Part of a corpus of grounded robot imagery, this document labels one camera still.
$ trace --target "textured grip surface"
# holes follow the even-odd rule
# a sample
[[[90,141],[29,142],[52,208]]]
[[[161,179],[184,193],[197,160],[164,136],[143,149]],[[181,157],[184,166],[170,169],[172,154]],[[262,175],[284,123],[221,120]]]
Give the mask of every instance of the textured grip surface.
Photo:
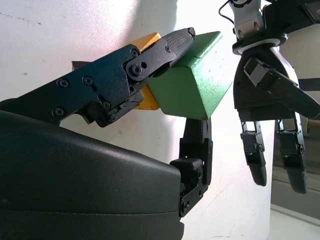
[[[170,51],[174,52],[177,58],[170,63],[173,66],[185,53],[189,50],[190,46],[195,39],[195,30],[193,27],[173,31],[165,35],[163,39],[167,41],[167,46]]]
[[[189,143],[203,144],[205,139],[211,140],[211,119],[196,120],[187,118],[183,138]]]

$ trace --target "robotic hand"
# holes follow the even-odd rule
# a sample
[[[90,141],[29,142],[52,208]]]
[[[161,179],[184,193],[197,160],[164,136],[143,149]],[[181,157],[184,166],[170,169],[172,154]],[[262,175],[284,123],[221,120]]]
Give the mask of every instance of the robotic hand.
[[[72,114],[105,127],[191,47],[193,28],[140,52],[127,45],[0,103],[0,239],[176,240],[211,183],[210,120],[187,119],[170,164],[59,127]]]
[[[256,184],[267,184],[264,142],[259,121],[276,120],[283,166],[291,187],[307,192],[305,143],[300,115],[315,118],[320,105],[299,89],[293,67],[279,52],[287,34],[320,23],[320,1],[275,0],[262,8],[261,0],[229,0],[234,13],[237,42],[233,52],[241,55],[233,83],[234,106],[242,124],[241,139],[247,164]],[[292,119],[295,129],[286,129]],[[254,122],[255,130],[246,122]]]

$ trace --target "green wooden block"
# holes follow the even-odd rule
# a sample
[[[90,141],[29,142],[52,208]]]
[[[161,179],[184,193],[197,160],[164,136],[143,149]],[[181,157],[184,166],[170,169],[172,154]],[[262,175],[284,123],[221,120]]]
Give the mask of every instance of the green wooden block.
[[[148,86],[167,115],[207,120],[234,78],[231,46],[220,32],[197,35],[186,55],[165,74],[150,78]]]

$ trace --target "yellow wooden block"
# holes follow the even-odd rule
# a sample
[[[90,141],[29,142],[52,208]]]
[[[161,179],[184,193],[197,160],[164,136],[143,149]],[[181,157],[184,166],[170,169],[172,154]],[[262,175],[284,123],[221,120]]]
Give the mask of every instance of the yellow wooden block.
[[[147,47],[149,47],[151,44],[153,44],[155,41],[159,40],[160,38],[161,38],[160,34],[157,32],[154,32],[147,36],[143,36],[139,39],[131,41],[128,44],[135,45],[140,50],[140,52],[142,52],[143,50],[145,50]],[[141,91],[144,95],[144,100],[135,109],[140,109],[140,110],[159,109],[159,105],[154,95],[150,91],[149,87],[145,86]]]

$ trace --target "black plastic housing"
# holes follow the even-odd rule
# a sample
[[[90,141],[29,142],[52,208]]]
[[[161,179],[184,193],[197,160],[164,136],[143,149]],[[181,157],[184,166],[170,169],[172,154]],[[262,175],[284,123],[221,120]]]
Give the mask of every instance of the black plastic housing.
[[[1,240],[176,240],[180,172],[0,110]]]

